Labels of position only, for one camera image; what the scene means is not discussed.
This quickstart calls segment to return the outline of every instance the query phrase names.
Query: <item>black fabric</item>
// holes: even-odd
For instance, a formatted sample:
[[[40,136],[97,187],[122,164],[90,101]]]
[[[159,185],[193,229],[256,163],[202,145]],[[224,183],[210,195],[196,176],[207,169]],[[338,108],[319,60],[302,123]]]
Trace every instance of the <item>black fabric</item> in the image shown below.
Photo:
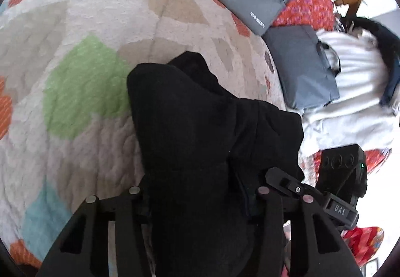
[[[351,23],[354,23],[355,28],[368,30],[376,37],[382,59],[389,69],[389,81],[380,103],[384,106],[389,105],[397,84],[400,83],[400,38],[386,26],[368,18],[346,17],[342,21],[346,31]]]
[[[139,64],[127,87],[150,185],[157,277],[237,276],[257,225],[248,223],[233,168],[255,186],[273,166],[302,180],[300,117],[236,98],[192,52]]]

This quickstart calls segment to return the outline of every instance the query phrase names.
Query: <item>bag handle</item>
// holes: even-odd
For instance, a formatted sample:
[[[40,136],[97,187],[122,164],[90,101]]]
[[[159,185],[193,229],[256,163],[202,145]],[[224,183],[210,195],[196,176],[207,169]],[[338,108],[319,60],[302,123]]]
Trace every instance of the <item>bag handle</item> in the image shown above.
[[[331,51],[333,52],[333,54],[335,55],[335,57],[336,57],[336,59],[337,59],[337,61],[339,63],[339,68],[338,69],[333,69],[331,66],[329,66],[329,69],[331,69],[332,73],[336,77],[342,71],[342,64],[341,64],[341,59],[339,58],[339,55],[337,54],[335,49],[332,48],[329,44],[327,44],[325,42],[318,41],[318,43],[317,43],[317,51],[318,51],[320,57],[324,56],[324,55],[321,54],[321,51],[329,50],[329,49],[331,49]]]

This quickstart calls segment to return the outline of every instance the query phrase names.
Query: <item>bed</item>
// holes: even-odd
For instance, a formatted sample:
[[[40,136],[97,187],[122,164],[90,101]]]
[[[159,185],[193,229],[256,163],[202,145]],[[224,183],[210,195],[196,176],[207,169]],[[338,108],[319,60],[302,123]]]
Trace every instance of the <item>bed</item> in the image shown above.
[[[218,0],[4,0],[0,13],[0,237],[18,264],[39,267],[85,197],[143,176],[136,64],[200,52],[231,93],[285,108],[265,43]]]

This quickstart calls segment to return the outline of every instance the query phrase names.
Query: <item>red pillow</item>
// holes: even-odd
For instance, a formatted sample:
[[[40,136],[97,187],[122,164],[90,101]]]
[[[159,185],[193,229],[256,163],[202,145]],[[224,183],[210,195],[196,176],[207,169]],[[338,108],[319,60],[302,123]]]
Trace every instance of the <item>red pillow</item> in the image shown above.
[[[291,0],[272,26],[311,25],[314,30],[333,30],[331,0]]]

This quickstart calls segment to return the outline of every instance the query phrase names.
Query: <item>white logo on bag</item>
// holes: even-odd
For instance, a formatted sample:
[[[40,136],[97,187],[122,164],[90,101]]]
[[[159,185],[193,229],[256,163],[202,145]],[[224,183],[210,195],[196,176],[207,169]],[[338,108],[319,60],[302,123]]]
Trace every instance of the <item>white logo on bag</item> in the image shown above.
[[[263,28],[265,27],[264,23],[261,22],[261,21],[258,19],[258,17],[255,16],[255,15],[253,14],[253,12],[251,12],[250,15],[257,21],[258,24],[260,24]]]

